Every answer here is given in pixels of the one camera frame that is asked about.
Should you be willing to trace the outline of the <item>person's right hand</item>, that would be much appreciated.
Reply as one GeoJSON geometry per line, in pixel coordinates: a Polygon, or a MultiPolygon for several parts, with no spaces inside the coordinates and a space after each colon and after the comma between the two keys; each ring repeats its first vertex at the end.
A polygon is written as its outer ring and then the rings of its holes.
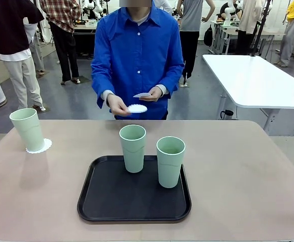
{"type": "Polygon", "coordinates": [[[117,116],[129,116],[131,113],[129,112],[128,107],[124,104],[123,100],[114,95],[109,94],[107,97],[107,101],[111,112],[117,116]]]}

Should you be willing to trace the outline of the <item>person's left hand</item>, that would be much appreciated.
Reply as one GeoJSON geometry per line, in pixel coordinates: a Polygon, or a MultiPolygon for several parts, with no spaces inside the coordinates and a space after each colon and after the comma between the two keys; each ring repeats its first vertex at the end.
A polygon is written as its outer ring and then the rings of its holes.
{"type": "Polygon", "coordinates": [[[139,99],[142,101],[147,101],[147,102],[157,102],[158,99],[163,95],[162,90],[159,87],[153,87],[149,91],[150,96],[143,96],[140,97],[139,99]]]}

